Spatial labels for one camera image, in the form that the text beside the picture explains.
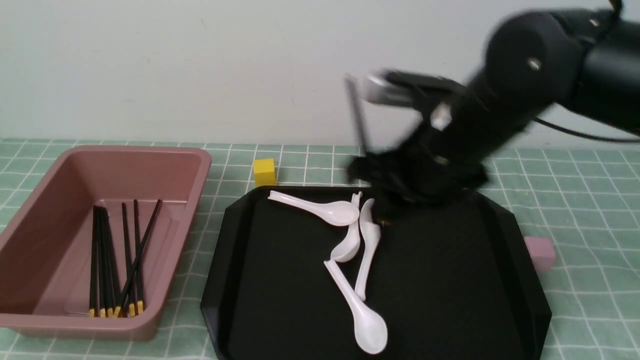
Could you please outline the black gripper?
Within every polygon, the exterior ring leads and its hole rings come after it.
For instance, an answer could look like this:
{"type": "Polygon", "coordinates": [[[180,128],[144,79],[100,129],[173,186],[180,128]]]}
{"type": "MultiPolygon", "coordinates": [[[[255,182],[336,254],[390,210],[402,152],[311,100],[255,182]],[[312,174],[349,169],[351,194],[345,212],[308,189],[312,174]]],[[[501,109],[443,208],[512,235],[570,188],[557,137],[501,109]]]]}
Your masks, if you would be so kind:
{"type": "Polygon", "coordinates": [[[347,180],[375,187],[375,223],[392,224],[421,203],[441,203],[486,182],[482,162],[506,139],[506,82],[480,70],[466,85],[441,76],[387,71],[422,121],[389,152],[354,156],[347,180]]]}

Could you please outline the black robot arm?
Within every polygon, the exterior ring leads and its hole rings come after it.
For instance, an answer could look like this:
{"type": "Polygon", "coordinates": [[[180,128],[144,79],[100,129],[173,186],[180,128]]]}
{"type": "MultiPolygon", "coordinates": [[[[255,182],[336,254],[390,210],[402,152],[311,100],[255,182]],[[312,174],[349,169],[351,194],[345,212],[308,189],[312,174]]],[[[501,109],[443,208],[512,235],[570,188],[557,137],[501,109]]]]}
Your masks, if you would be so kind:
{"type": "Polygon", "coordinates": [[[371,185],[375,223],[439,206],[488,180],[483,162],[531,122],[592,141],[639,142],[639,23],[611,9],[530,10],[503,21],[466,84],[384,69],[366,78],[371,104],[413,109],[418,126],[373,152],[355,84],[347,84],[362,155],[349,182],[371,185]]]}

